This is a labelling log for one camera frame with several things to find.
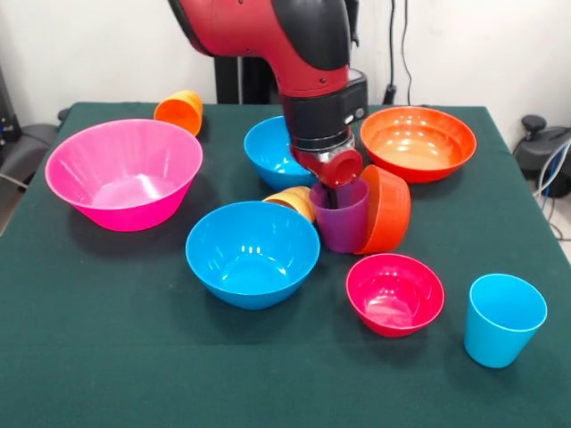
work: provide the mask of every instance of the purple cup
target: purple cup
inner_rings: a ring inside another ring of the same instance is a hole
[[[358,251],[367,240],[368,186],[357,178],[337,190],[336,210],[327,207],[327,191],[316,183],[310,192],[319,231],[327,248],[334,252]]]

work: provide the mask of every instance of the dark green tablecloth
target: dark green tablecloth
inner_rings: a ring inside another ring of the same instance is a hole
[[[427,329],[400,340],[365,328],[345,297],[353,256],[322,250],[291,299],[246,312],[211,297],[186,264],[193,224],[269,194],[243,151],[276,106],[206,106],[204,164],[174,218],[99,228],[46,187],[43,167],[0,239],[0,424],[5,427],[571,426],[571,271],[484,108],[447,108],[476,132],[460,172],[414,186],[399,252],[443,280]],[[153,105],[75,105],[59,140]],[[507,272],[549,315],[501,371],[462,348],[470,284]]]

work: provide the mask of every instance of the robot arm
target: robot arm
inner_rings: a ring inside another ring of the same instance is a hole
[[[363,160],[350,125],[367,114],[367,80],[349,69],[356,37],[350,33],[348,0],[169,2],[197,51],[268,62],[282,95],[292,152],[305,168],[332,188],[359,175]]]

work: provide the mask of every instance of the magenta bowl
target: magenta bowl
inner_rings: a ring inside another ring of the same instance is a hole
[[[97,225],[134,232],[175,213],[202,162],[202,147],[183,128],[116,120],[61,143],[47,160],[46,182]]]

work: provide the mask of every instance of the large blue bowl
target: large blue bowl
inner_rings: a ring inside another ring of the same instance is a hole
[[[258,175],[278,192],[297,185],[311,187],[317,182],[315,175],[294,159],[289,144],[283,116],[260,122],[244,140],[244,149]]]
[[[226,303],[265,309],[289,297],[319,257],[313,225],[268,202],[212,211],[191,230],[186,259],[206,288]]]

